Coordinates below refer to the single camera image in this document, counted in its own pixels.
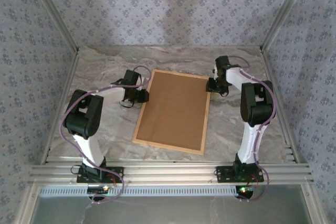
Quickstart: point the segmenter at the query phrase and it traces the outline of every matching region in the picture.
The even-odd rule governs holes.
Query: wallpaper
[[[297,147],[336,223],[336,0],[298,0],[269,50]]]
[[[283,0],[53,1],[77,46],[255,46]]]
[[[40,0],[0,0],[0,223],[39,164],[72,53]]]

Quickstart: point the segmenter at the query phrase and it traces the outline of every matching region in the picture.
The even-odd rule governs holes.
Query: marble surface
[[[248,73],[259,79],[266,78],[257,48],[81,47],[65,108],[75,89],[94,90],[105,87],[122,78],[127,69],[138,65],[211,77],[215,59],[221,55],[244,57],[251,64],[251,68],[246,70]],[[239,59],[231,59],[230,62],[245,65]],[[140,70],[140,73],[146,76],[145,70]],[[218,94],[211,95],[203,156],[132,143],[140,108],[140,104],[126,109],[119,104],[104,101],[100,127],[94,137],[98,139],[107,158],[231,162],[240,148],[244,125],[240,117],[240,92],[234,87],[230,88],[230,93],[225,98]],[[57,132],[49,156],[73,157],[78,156],[78,153]],[[277,118],[270,123],[262,138],[259,160],[263,163],[285,162],[284,142]]]

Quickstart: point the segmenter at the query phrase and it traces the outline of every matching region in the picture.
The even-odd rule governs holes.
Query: wooden frame
[[[151,88],[151,85],[152,85],[152,80],[154,79],[155,73],[157,73],[157,72],[174,74],[174,75],[177,75],[177,76],[185,76],[185,77],[200,78],[200,79],[208,80],[208,77],[205,77],[205,76],[195,76],[193,74],[188,74],[188,73],[178,73],[178,72],[171,72],[171,71],[154,69],[152,71],[152,79],[150,80],[150,82],[148,84],[148,88],[147,88],[147,90],[149,92],[150,92],[150,88]],[[144,112],[145,107],[146,107],[146,103],[144,103],[142,105],[142,108],[141,108],[141,111],[140,111],[139,119],[138,119],[138,122],[137,122],[137,125],[136,125],[136,128],[135,128],[135,131],[134,131],[133,143],[146,144],[146,145],[151,145],[151,146],[155,146],[155,147],[170,149],[170,150],[174,150],[174,151],[181,151],[181,152],[203,155],[204,154],[204,147],[205,147],[208,114],[209,114],[209,103],[210,103],[210,93],[208,93],[207,97],[206,97],[206,106],[205,106],[205,116],[204,116],[204,123],[203,123],[201,150],[194,150],[194,149],[190,149],[190,148],[177,147],[177,146],[173,146],[173,145],[167,145],[167,144],[161,144],[161,143],[156,143],[156,142],[150,142],[150,141],[137,139],[137,135],[138,135],[139,127],[140,127],[140,124],[141,124],[142,115],[143,115],[143,112]]]

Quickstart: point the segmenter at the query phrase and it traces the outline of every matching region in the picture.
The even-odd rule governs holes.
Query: robotic arm
[[[127,70],[123,79],[112,84],[134,86],[141,84],[141,82],[142,78],[139,73]],[[86,93],[83,90],[76,90],[70,99],[67,110]],[[73,135],[85,156],[96,166],[106,169],[106,159],[100,150],[98,140],[90,138],[99,128],[104,99],[108,100],[109,103],[129,102],[133,106],[135,102],[148,102],[149,93],[141,87],[116,87],[102,92],[102,96],[91,94],[76,104],[64,120],[63,126]],[[85,158],[83,158],[79,173],[82,173],[83,177],[93,180],[93,182],[101,182],[106,176],[105,172],[96,169]]]
[[[263,85],[247,78],[248,74],[239,65],[231,65],[227,56],[220,56],[216,59],[213,73],[214,77],[209,78],[206,91],[216,92],[221,96],[228,95],[228,87],[234,85],[241,92],[240,114],[245,125],[242,145],[236,154],[236,160],[232,167],[220,170],[221,176],[218,175],[217,169],[218,181],[224,179],[226,182],[245,182],[252,175],[258,177],[258,181],[264,181],[255,162],[258,160],[260,139],[268,125],[262,128],[260,126],[272,114],[272,97]],[[272,89],[270,81],[264,81],[264,83]]]

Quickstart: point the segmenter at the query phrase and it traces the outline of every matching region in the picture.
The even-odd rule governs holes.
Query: black mounting plate
[[[106,167],[107,170],[111,170],[113,172],[118,173],[121,177],[124,177],[124,167]],[[101,180],[98,181],[97,178],[92,178],[90,176],[87,176],[85,173],[83,167],[81,166],[78,170],[77,174],[77,183],[102,183],[102,184],[113,184],[113,175],[110,173],[107,173],[105,177]],[[121,184],[121,180],[119,177],[114,176],[114,179],[116,180],[115,182],[117,184]]]
[[[254,175],[258,182],[264,182],[264,176],[262,174],[262,170],[259,168],[251,170],[242,170],[239,173],[239,176],[236,176],[236,173],[233,169],[233,166],[217,166],[215,175],[217,176],[218,183],[236,183],[236,182],[256,182],[252,175]]]

